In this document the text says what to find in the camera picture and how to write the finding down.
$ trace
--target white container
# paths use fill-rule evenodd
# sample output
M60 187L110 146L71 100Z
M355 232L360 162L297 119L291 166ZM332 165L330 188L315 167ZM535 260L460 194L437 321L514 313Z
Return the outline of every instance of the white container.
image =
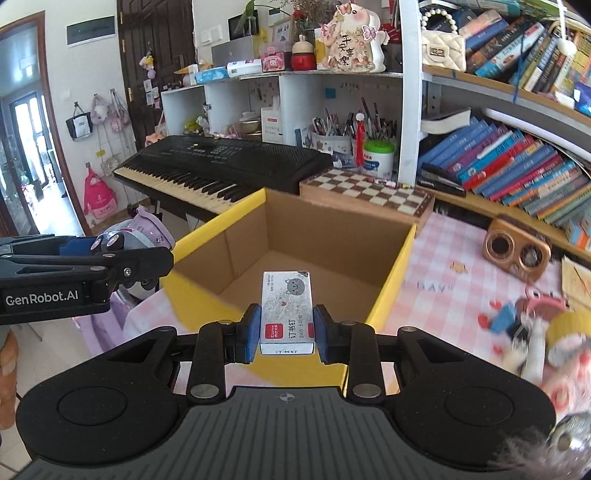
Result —
M262 73L261 59L233 61L228 63L228 75L230 78L240 75L254 75Z
M396 148L388 142L367 140L363 145L363 167L361 172L371 177L390 179L394 167L395 153Z
M349 136L338 137L336 135L312 133L312 148L329 154L332 154L332 152L341 152L351 155L353 153L351 137Z
M261 108L262 140L267 143L283 143L281 110L273 107Z

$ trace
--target wooden chess board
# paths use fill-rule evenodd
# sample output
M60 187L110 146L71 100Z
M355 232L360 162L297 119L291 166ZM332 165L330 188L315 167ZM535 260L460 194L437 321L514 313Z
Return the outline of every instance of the wooden chess board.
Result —
M331 169L302 181L300 195L323 205L414 223L418 233L433 211L435 197L419 188L390 188L374 180Z

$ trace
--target figurine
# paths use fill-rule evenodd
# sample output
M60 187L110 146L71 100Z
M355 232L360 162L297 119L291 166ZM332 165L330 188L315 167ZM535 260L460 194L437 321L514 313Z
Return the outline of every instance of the figurine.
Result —
M383 72L381 45L389 37L380 28L379 16L352 2L338 5L333 19L322 25L321 42L327 46L324 67L336 72Z

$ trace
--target pen holder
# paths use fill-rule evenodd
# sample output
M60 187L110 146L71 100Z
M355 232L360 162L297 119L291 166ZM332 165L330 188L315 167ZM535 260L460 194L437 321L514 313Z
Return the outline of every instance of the pen holder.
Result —
M341 152L353 154L351 137L338 137L337 135L319 135L312 133L312 147L325 153Z

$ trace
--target floor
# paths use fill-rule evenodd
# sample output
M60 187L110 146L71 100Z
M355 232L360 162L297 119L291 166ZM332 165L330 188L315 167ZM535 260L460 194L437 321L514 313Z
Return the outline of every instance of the floor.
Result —
M43 199L31 208L39 233L84 235L68 197L62 198L57 184L43 189Z
M25 395L32 387L68 368L90 358L82 334L71 319L52 320L33 324L41 335L40 342L27 325L13 326L19 345L17 391ZM1 432L0 462L19 471L31 459L25 450L16 426ZM14 473L0 466L0 480L12 478Z

